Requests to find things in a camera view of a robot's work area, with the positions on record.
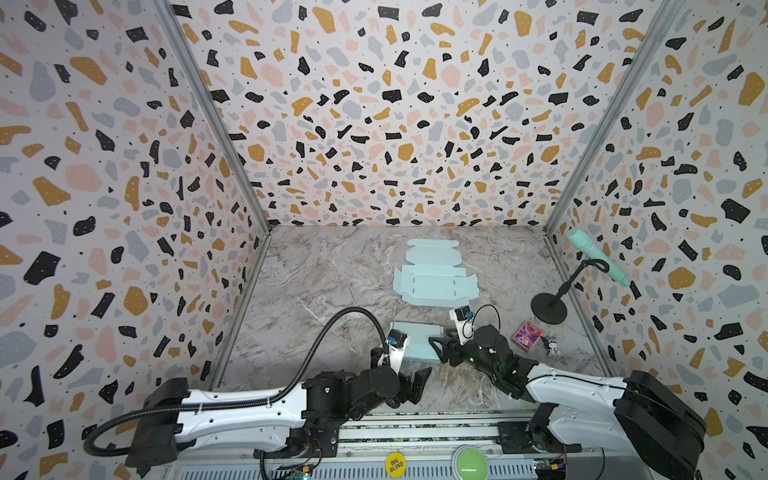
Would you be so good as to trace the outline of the mint paper box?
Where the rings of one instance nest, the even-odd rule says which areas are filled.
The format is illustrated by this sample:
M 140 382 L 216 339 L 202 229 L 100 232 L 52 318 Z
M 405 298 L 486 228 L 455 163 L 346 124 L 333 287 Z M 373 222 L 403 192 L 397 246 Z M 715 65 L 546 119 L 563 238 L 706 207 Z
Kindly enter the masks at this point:
M 395 321 L 391 323 L 390 329 L 399 330 L 408 337 L 409 345 L 405 348 L 404 353 L 404 359 L 406 361 L 432 364 L 440 363 L 438 355 L 429 343 L 429 339 L 431 337 L 444 337 L 445 328 L 443 326 Z

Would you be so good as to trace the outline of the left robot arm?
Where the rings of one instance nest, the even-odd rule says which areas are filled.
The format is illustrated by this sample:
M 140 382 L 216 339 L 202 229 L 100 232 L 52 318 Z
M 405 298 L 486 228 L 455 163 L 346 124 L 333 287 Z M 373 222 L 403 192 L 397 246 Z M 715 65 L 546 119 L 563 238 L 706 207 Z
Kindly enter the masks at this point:
M 162 413 L 140 419 L 125 464 L 145 475 L 185 450 L 251 448 L 256 456 L 333 458 L 340 428 L 387 404 L 418 403 L 432 370 L 411 376 L 389 366 L 358 374 L 322 372 L 278 399 L 276 390 L 190 390 L 171 380 L 147 404 Z

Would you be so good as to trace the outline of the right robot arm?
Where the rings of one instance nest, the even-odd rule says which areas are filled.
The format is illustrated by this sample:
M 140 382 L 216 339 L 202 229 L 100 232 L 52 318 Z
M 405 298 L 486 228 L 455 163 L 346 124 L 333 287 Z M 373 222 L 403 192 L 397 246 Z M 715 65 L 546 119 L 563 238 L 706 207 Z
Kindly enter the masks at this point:
M 651 374 L 601 377 L 559 370 L 514 353 L 491 325 L 468 340 L 451 329 L 429 343 L 442 363 L 466 363 L 506 396 L 537 404 L 527 427 L 536 448 L 596 446 L 633 455 L 667 479 L 694 478 L 706 423 Z

